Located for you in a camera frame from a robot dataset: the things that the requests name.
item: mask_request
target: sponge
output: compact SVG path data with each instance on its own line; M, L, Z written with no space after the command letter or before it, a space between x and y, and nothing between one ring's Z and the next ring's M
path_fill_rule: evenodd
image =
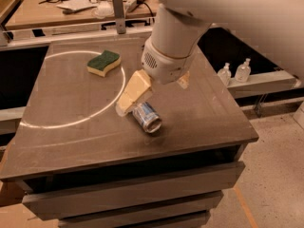
M106 73L121 63L120 54L105 50L101 55L94 57L87 63L87 70L104 77Z

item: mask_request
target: dark wooden table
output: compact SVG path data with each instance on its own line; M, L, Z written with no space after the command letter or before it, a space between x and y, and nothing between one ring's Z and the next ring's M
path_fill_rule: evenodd
M200 226L237 181L238 158L258 135L199 49L189 88L155 85L148 102L163 120L159 132L116 114L147 36L49 47L0 173L28 192L23 203L39 218L61 227ZM102 78L86 63L104 49L120 53L122 66Z

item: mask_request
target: drawer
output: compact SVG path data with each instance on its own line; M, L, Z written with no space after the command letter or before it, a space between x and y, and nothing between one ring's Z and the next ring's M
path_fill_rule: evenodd
M113 228L148 222L156 219L168 219L203 210L210 210L218 206L222 192L195 195L179 199L154 202L124 208L114 211L105 211L93 215L60 220L60 228Z
M231 188L243 169L241 161L191 168L27 195L23 203L42 220L63 219Z
M197 212L190 215L161 219L137 225L127 225L118 228L200 228L210 218L209 212Z

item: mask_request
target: tabletop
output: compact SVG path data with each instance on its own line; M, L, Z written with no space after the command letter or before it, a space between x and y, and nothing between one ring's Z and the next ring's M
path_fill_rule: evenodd
M161 129L145 133L115 102L136 69L149 33L134 38L55 42L48 49L0 179L26 179L250 143L258 135L198 49L190 86L154 85L148 102ZM121 55L106 77L86 63L105 49Z
M24 0L6 23L6 29L40 29L114 20L113 15L106 18L97 18L92 13L93 9L84 10L75 14L63 14L63 10L56 7L59 3L39 4L41 1L44 0ZM155 14L159 6L159 1L145 0L145 3L151 8L152 13ZM140 5L137 9L127 13L125 16L126 19L144 18L150 17L151 12L147 6Z

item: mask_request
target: wire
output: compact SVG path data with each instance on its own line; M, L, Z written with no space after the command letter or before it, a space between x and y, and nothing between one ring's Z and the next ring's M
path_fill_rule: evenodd
M141 2L141 1L137 1L137 4L145 4L147 7L148 7L148 9L150 10L150 14L151 14L151 17L152 17L152 20L153 20L153 23L155 22L154 21L154 14L153 14L153 11L152 11L152 9L150 8L150 6L148 6L148 4L147 3L145 3L145 2Z

